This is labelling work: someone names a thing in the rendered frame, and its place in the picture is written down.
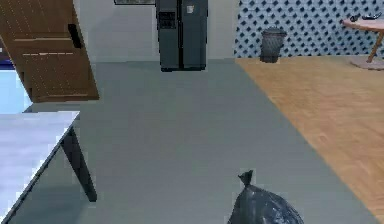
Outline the dark grey fridge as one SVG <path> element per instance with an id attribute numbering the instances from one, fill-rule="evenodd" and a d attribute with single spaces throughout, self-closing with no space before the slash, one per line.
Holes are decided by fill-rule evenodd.
<path id="1" fill-rule="evenodd" d="M 206 68 L 208 0 L 155 0 L 160 69 Z"/>

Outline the black mesh trash bin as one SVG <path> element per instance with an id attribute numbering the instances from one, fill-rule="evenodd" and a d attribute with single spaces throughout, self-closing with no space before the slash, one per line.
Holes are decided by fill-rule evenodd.
<path id="1" fill-rule="evenodd" d="M 265 29 L 262 32 L 260 60 L 265 63 L 276 63 L 286 36 L 287 32 L 282 28 Z"/>

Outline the black garbage bag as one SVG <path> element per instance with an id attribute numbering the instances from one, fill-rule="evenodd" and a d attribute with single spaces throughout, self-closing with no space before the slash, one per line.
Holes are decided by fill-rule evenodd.
<path id="1" fill-rule="evenodd" d="M 238 176 L 244 185 L 227 224 L 304 224 L 299 212 L 283 197 L 251 184 L 253 171 Z"/>

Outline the brown wooden door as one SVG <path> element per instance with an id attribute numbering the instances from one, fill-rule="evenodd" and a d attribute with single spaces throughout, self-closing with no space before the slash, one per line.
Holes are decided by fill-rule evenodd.
<path id="1" fill-rule="evenodd" d="M 73 0 L 0 0 L 0 40 L 32 102 L 99 98 Z"/>

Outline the white table with black legs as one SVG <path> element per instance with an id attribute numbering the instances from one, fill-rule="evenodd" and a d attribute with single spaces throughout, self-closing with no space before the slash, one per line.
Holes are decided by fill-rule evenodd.
<path id="1" fill-rule="evenodd" d="M 78 111 L 0 114 L 0 224 L 8 224 L 59 149 L 88 200 L 97 193 L 74 123 Z"/>

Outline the round wooden table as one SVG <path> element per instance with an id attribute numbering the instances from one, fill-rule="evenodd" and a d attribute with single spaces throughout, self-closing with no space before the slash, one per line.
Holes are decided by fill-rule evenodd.
<path id="1" fill-rule="evenodd" d="M 379 59 L 377 53 L 380 45 L 384 41 L 384 19 L 364 20 L 343 19 L 342 24 L 360 32 L 375 34 L 375 39 L 371 44 L 371 49 L 366 56 L 351 56 L 349 62 L 361 69 L 384 71 L 384 59 Z"/>

